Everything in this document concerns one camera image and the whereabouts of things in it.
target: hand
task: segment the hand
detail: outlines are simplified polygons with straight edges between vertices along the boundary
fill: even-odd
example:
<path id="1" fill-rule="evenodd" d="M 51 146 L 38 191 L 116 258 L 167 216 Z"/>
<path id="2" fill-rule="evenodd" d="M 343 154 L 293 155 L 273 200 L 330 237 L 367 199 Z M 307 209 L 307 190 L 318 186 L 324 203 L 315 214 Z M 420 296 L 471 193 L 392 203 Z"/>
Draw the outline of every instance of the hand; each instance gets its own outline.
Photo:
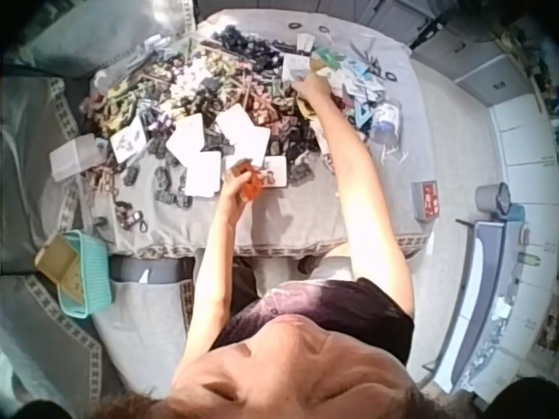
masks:
<path id="1" fill-rule="evenodd" d="M 245 203 L 239 196 L 240 190 L 251 180 L 252 173 L 246 172 L 239 177 L 226 176 L 221 195 L 217 202 L 216 219 L 223 220 L 232 228 L 237 226 L 238 220 L 243 214 Z"/>
<path id="2" fill-rule="evenodd" d="M 293 83 L 293 89 L 299 92 L 308 102 L 320 98 L 330 99 L 331 90 L 328 80 L 317 76 L 314 72 L 309 73 L 303 81 Z"/>

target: black shirt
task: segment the black shirt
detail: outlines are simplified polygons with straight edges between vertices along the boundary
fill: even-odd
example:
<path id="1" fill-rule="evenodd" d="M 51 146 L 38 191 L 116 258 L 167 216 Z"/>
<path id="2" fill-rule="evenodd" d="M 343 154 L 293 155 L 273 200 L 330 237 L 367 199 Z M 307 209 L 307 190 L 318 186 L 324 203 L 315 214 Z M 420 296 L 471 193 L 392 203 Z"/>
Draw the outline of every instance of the black shirt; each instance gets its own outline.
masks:
<path id="1" fill-rule="evenodd" d="M 404 365 L 410 357 L 413 320 L 365 278 L 286 282 L 233 316 L 211 349 L 249 339 L 282 314 L 305 316 L 323 329 L 380 347 Z"/>

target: pile of small items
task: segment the pile of small items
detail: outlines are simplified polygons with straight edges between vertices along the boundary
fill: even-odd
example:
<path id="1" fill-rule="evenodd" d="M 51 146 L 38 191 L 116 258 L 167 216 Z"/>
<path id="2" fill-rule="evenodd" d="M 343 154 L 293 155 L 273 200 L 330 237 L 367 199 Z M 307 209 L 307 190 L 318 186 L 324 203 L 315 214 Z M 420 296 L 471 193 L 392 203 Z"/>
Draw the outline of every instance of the pile of small items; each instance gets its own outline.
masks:
<path id="1" fill-rule="evenodd" d="M 307 105 L 297 97 L 291 87 L 293 79 L 287 81 L 285 77 L 286 57 L 297 57 L 294 54 L 298 54 L 310 63 L 312 49 L 311 44 L 305 51 L 298 51 L 296 45 L 247 37 L 234 26 L 228 26 L 222 33 L 214 34 L 213 39 L 200 42 L 194 52 L 154 52 L 144 65 L 113 86 L 107 95 L 97 94 L 91 100 L 96 136 L 111 141 L 105 165 L 89 170 L 92 186 L 100 190 L 105 184 L 114 184 L 107 182 L 107 177 L 127 170 L 127 159 L 133 164 L 129 165 L 123 184 L 125 187 L 135 184 L 141 169 L 137 159 L 130 158 L 135 154 L 134 145 L 127 143 L 124 150 L 117 150 L 114 141 L 116 136 L 135 124 L 140 127 L 141 135 L 146 136 L 148 154 L 164 162 L 154 173 L 156 201 L 189 208 L 192 196 L 185 193 L 187 170 L 181 176 L 178 193 L 169 190 L 168 170 L 181 162 L 169 151 L 167 142 L 177 130 L 178 121 L 201 114 L 204 130 L 201 151 L 231 155 L 233 144 L 224 135 L 217 117 L 237 104 L 242 106 L 255 127 L 269 128 L 266 155 L 286 157 L 289 184 L 297 186 L 312 174 L 305 159 L 309 152 L 321 153 L 331 168 L 320 122 L 315 115 L 308 114 Z M 327 48 L 315 49 L 312 56 L 316 60 L 307 71 L 318 70 L 319 74 L 328 77 L 336 105 L 366 139 L 372 114 L 364 122 L 356 120 L 359 118 L 355 116 L 355 99 L 346 89 L 344 77 L 347 76 L 341 73 L 340 57 Z M 348 82 L 352 80 L 355 83 L 357 76 L 349 76 Z M 359 88 L 369 92 L 365 102 L 371 108 L 383 97 L 382 86 L 372 90 Z M 125 153 L 126 158 L 117 159 L 118 153 Z M 105 191 L 113 196 L 118 194 L 114 190 Z M 123 202 L 117 206 L 118 219 L 125 229 L 130 228 L 130 222 L 142 221 L 136 221 L 137 213 L 141 212 L 134 212 Z"/>

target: table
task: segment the table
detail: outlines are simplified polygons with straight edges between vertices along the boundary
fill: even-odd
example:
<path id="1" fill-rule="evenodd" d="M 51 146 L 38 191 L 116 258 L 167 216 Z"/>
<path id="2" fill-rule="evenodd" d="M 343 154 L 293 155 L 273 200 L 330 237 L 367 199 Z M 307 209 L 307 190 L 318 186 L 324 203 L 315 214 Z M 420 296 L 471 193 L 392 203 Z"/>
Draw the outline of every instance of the table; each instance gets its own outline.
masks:
<path id="1" fill-rule="evenodd" d="M 301 24 L 301 28 L 290 30 L 288 24 L 292 22 Z M 389 159 L 381 164 L 382 148 L 375 144 L 370 145 L 370 149 L 400 247 L 406 253 L 424 247 L 432 223 L 416 221 L 411 185 L 436 180 L 436 176 L 431 134 L 409 49 L 358 24 L 324 15 L 283 10 L 224 10 L 201 23 L 195 35 L 209 37 L 227 24 L 235 24 L 241 31 L 256 33 L 262 38 L 282 39 L 293 44 L 297 33 L 310 33 L 316 36 L 316 44 L 331 46 L 342 54 L 355 57 L 350 48 L 350 42 L 353 42 L 358 49 L 377 56 L 385 72 L 396 74 L 397 82 L 386 81 L 385 88 L 403 107 L 402 147 L 409 153 L 408 158 L 402 163 Z M 122 187 L 121 177 L 115 178 L 115 187 L 120 190 L 118 199 L 143 211 L 149 226 L 145 234 L 137 229 L 121 229 L 115 220 L 110 198 L 102 193 L 94 195 L 87 186 L 82 186 L 86 224 L 89 220 L 89 228 L 92 228 L 93 217 L 108 218 L 108 226 L 98 232 L 107 240 L 111 253 L 138 258 L 181 258 L 205 247 L 217 197 L 195 198 L 188 210 L 154 202 L 153 173 L 160 164 L 153 156 L 143 156 L 133 188 Z M 257 202 L 247 207 L 237 229 L 237 254 L 302 257 L 327 252 L 347 240 L 335 177 L 318 156 L 310 157 L 310 165 L 314 171 L 314 179 L 310 182 L 296 188 L 266 190 Z M 178 182 L 181 173 L 182 168 L 172 170 L 173 182 Z"/>

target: dark hair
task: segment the dark hair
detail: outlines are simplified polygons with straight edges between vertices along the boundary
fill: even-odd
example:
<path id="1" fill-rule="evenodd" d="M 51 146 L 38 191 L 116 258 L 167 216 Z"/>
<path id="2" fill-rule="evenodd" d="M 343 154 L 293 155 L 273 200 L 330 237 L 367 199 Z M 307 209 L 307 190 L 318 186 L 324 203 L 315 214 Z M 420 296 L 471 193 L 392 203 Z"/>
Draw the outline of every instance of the dark hair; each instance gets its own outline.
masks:
<path id="1" fill-rule="evenodd" d="M 455 417 L 416 389 L 406 393 L 405 404 L 395 409 L 394 415 L 397 419 L 453 419 Z M 202 417 L 174 410 L 165 400 L 128 394 L 104 401 L 88 419 L 202 419 Z"/>

